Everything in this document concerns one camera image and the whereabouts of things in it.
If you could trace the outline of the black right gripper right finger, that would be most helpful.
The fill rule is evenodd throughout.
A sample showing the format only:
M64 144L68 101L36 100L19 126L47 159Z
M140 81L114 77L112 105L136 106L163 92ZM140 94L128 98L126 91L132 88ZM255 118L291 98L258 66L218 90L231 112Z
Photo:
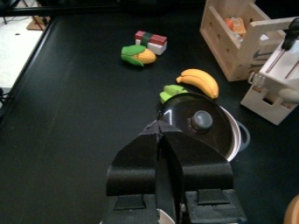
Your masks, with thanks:
M240 224L247 216L228 160L204 142L158 122L180 224Z

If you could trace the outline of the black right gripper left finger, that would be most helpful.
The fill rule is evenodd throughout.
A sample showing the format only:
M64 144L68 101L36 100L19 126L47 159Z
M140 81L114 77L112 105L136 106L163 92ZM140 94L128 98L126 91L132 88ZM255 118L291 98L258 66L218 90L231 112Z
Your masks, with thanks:
M118 152L107 169L103 224L158 224L155 178L159 126L152 122Z

